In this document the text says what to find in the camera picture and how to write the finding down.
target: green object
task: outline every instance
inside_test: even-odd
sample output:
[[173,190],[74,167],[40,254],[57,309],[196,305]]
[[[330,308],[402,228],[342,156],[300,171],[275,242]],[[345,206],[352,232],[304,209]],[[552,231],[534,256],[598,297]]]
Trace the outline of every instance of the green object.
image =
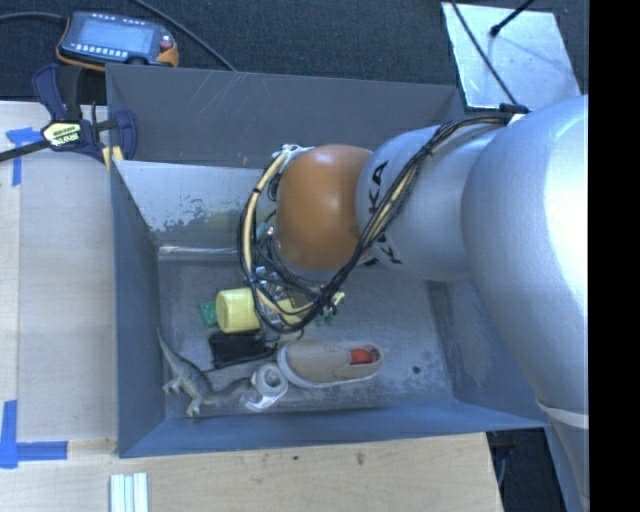
[[314,322],[318,327],[323,327],[323,326],[331,327],[335,321],[335,318],[336,318],[335,313],[329,313],[327,315],[318,315],[314,319]]
[[216,301],[210,300],[203,302],[198,306],[202,321],[207,327],[215,327],[218,325],[218,315],[216,314]]

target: gray bin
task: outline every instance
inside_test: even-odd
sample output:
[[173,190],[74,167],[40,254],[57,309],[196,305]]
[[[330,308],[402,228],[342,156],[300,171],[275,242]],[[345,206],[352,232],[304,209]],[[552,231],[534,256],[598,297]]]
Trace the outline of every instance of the gray bin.
[[[202,70],[134,74],[127,66],[110,66],[107,83],[110,108],[132,108],[140,130],[137,160],[116,162],[111,172],[121,457],[547,425],[472,282],[426,282],[376,266],[349,276],[334,325],[305,332],[387,349],[374,379],[325,390],[291,387],[260,414],[229,400],[187,417],[188,397],[162,391],[169,375],[156,327],[197,366],[212,366],[198,306],[243,284],[234,253],[238,216],[271,153],[289,142],[375,149],[461,115],[459,94],[451,87]],[[221,389],[261,364],[208,375]]]

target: cable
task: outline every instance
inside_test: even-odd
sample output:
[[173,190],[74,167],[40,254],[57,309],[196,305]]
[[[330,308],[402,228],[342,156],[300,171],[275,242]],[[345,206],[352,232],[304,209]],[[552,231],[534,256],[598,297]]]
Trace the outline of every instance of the cable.
[[471,29],[469,28],[469,25],[467,25],[466,20],[462,16],[462,13],[460,12],[460,9],[458,8],[458,4],[456,3],[456,1],[451,0],[451,5],[453,6],[453,9],[456,11],[456,15],[458,16],[460,23],[462,23],[462,27],[464,28],[465,32],[469,36],[469,39],[471,39],[471,42],[476,47],[476,50],[478,50],[480,57],[482,57],[482,60],[484,60],[485,64],[489,68],[489,71],[491,71],[491,74],[497,80],[498,84],[500,85],[504,93],[508,96],[511,103],[513,103],[514,105],[520,105],[520,103],[518,103],[518,100],[516,100],[513,94],[511,94],[511,91],[509,90],[507,85],[502,81],[502,78],[500,78],[500,75],[498,75],[498,72],[495,70],[495,68],[489,61],[489,57],[487,57],[487,55],[484,53],[484,51],[480,47],[478,40],[475,38],[475,36],[473,35],[473,32],[471,32]]
[[67,22],[67,18],[65,18],[64,16],[59,16],[58,14],[51,14],[49,12],[37,12],[37,11],[16,12],[16,13],[12,13],[12,14],[2,14],[2,15],[0,15],[0,22],[10,21],[10,20],[17,20],[17,19],[21,19],[21,18],[40,18],[40,19],[47,19],[47,20],[57,21],[59,23],[66,23]]
[[144,9],[147,9],[148,11],[151,11],[155,15],[160,16],[165,21],[168,21],[169,23],[171,23],[172,25],[174,25],[175,27],[180,29],[182,32],[187,34],[191,39],[193,39],[196,43],[198,43],[205,50],[207,50],[216,59],[218,59],[220,62],[222,62],[222,64],[224,64],[225,67],[227,69],[229,69],[230,71],[238,71],[234,66],[232,66],[227,61],[227,59],[225,59],[222,55],[220,55],[217,51],[215,51],[213,48],[211,48],[211,46],[209,46],[207,43],[205,43],[202,39],[200,39],[197,35],[195,35],[193,32],[191,32],[191,30],[189,30],[187,27],[185,27],[181,23],[178,23],[176,20],[174,20],[170,16],[166,15],[162,11],[156,9],[155,7],[147,4],[146,2],[143,2],[142,0],[131,0],[131,1],[133,3],[135,3],[135,4],[138,4],[140,7],[144,8]]
[[[243,209],[240,222],[238,223],[238,237],[237,237],[237,245],[238,245],[238,254],[240,256],[240,266],[241,269],[248,281],[249,288],[251,290],[255,311],[256,314],[263,320],[263,322],[271,327],[275,332],[278,333],[291,333],[299,331],[304,328],[304,326],[308,323],[309,319],[315,318],[317,314],[326,307],[326,304],[319,301],[319,298],[324,298],[324,294],[316,294],[313,290],[309,289],[304,285],[301,281],[293,281],[291,284],[283,283],[284,287],[288,287],[291,289],[296,289],[296,291],[301,291],[303,294],[307,295],[307,297],[311,298],[311,300],[302,307],[293,308],[287,310],[282,307],[278,303],[278,301],[271,295],[271,293],[266,290],[260,283],[260,281],[265,281],[263,278],[256,275],[254,262],[257,256],[254,254],[255,252],[255,243],[254,249],[252,250],[252,225],[253,218],[256,212],[256,206],[258,203],[258,199],[262,194],[263,190],[266,188],[267,184],[270,180],[276,176],[280,171],[282,166],[288,161],[289,157],[294,155],[296,152],[300,150],[306,150],[308,148],[299,148],[298,146],[285,146],[282,151],[278,153],[271,164],[265,169],[262,177],[258,180],[256,187],[251,193],[245,208]],[[282,320],[283,326],[274,324],[264,311],[263,307],[268,308],[275,314],[277,314]],[[291,323],[287,320],[288,317],[296,317],[297,315],[305,314],[303,320],[299,322]]]
[[513,20],[514,18],[520,16],[520,14],[535,1],[536,0],[527,0],[524,4],[522,4],[515,11],[513,11],[511,14],[509,14],[509,16],[507,16],[505,19],[503,19],[500,23],[497,23],[496,25],[491,27],[491,30],[489,31],[489,34],[491,34],[493,37],[496,37],[500,33],[500,31],[504,27],[506,27],[508,23],[511,22],[511,20]]

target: white plastic piece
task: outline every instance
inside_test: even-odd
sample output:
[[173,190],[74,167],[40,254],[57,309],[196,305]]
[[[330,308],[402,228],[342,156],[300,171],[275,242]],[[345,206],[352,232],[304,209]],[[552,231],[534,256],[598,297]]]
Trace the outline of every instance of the white plastic piece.
[[253,412],[262,412],[268,409],[289,389],[289,381],[275,363],[267,363],[258,368],[251,376],[251,384],[260,396],[260,400],[248,399],[244,405]]
[[149,487],[146,473],[111,475],[110,512],[149,512]]

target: robotic arm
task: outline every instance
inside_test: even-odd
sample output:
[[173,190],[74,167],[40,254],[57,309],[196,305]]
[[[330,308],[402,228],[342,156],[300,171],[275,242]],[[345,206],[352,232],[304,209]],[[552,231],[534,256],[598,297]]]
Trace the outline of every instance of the robotic arm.
[[[243,216],[249,308],[295,332],[329,314],[349,272],[373,259],[417,279],[473,279],[588,509],[587,128],[583,96],[428,127],[373,153],[285,146]],[[258,235],[267,187],[275,222]]]

